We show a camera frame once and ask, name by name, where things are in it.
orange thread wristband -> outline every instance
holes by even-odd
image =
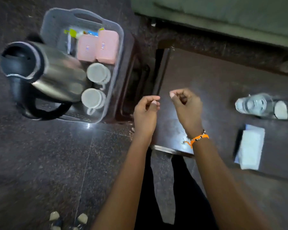
[[[188,141],[184,141],[184,143],[185,142],[187,142],[188,143],[188,145],[191,147],[191,148],[193,148],[193,143],[195,142],[195,141],[198,141],[198,140],[200,140],[201,138],[208,138],[209,139],[209,136],[206,134],[206,131],[204,130],[204,132],[203,132],[203,134],[202,135],[199,135],[199,136],[197,136],[197,137],[195,137],[195,138],[193,138],[192,140],[191,140],[191,142],[188,142]]]

pink box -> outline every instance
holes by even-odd
[[[96,59],[100,63],[115,64],[119,48],[119,35],[116,31],[98,32]]]
[[[96,45],[98,37],[94,35],[81,35],[78,39],[77,59],[83,61],[96,61]]]

mug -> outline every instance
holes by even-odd
[[[87,69],[87,76],[90,81],[102,85],[100,90],[104,90],[111,79],[111,71],[103,64],[93,63]]]
[[[87,114],[92,115],[96,109],[100,109],[106,102],[106,95],[99,89],[88,88],[81,95],[81,101],[87,107]]]

gray plastic basket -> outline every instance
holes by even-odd
[[[100,21],[100,23],[80,18],[84,18],[84,16],[87,16],[87,19],[96,19],[96,21]],[[56,47],[63,52],[67,52],[67,35],[64,33],[65,30],[72,28],[77,31],[98,31],[102,27],[106,30],[116,31],[119,34],[119,51],[116,63],[114,66],[106,65],[110,69],[112,75],[111,81],[106,85],[104,90],[104,93],[107,96],[105,105],[103,108],[96,110],[94,114],[90,116],[86,114],[85,108],[81,102],[75,103],[64,116],[60,117],[62,120],[98,123],[104,118],[108,111],[112,90],[116,81],[123,53],[124,31],[119,24],[103,19],[99,15],[83,9],[66,10],[53,8],[47,11],[44,16],[40,30],[41,37],[47,45]],[[42,108],[53,109],[54,106],[43,104]]]

green sofa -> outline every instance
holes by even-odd
[[[288,0],[131,0],[135,13],[288,48]]]

